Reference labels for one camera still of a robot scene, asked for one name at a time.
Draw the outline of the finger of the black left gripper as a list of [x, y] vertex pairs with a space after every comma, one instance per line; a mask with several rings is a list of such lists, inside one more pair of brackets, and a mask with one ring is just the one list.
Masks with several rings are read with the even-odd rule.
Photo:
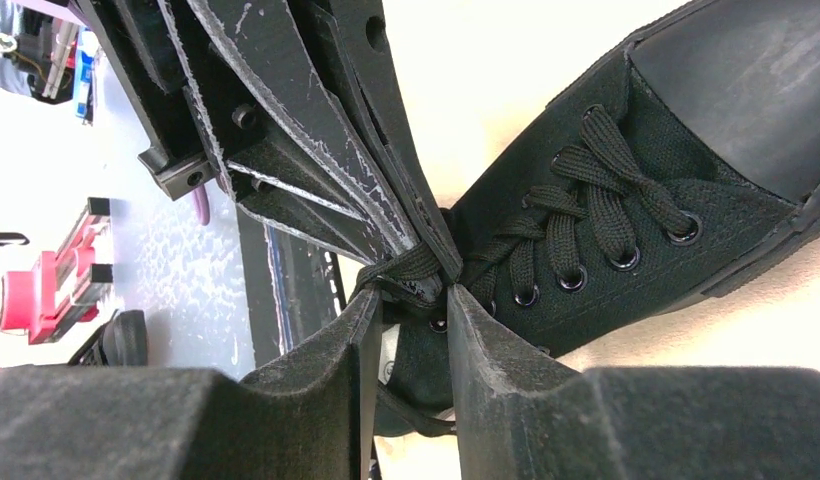
[[394, 68], [380, 1], [305, 1], [311, 31], [338, 87], [336, 96], [373, 151], [447, 282], [462, 260], [422, 171]]

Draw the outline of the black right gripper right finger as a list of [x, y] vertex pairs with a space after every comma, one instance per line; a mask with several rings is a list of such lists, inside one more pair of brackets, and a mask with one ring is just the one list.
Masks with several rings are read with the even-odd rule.
[[466, 479], [820, 479], [820, 372], [577, 372], [448, 293]]

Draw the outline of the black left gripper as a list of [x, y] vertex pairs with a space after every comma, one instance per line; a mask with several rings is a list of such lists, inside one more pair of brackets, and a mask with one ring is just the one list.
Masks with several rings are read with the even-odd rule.
[[336, 96], [304, 2], [73, 4], [149, 139], [138, 160], [170, 199], [215, 176], [205, 150], [250, 217], [376, 264], [423, 240]]

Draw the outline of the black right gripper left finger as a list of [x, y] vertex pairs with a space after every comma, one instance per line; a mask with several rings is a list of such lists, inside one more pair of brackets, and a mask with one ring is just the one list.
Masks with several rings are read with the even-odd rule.
[[211, 369], [0, 371], [0, 479], [364, 479], [382, 300], [360, 291], [289, 353]]

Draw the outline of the black shoe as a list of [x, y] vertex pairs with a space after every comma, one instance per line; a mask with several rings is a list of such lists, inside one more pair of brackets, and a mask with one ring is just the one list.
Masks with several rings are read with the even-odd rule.
[[691, 1], [604, 54], [443, 213], [541, 352], [722, 297], [820, 237], [820, 1]]

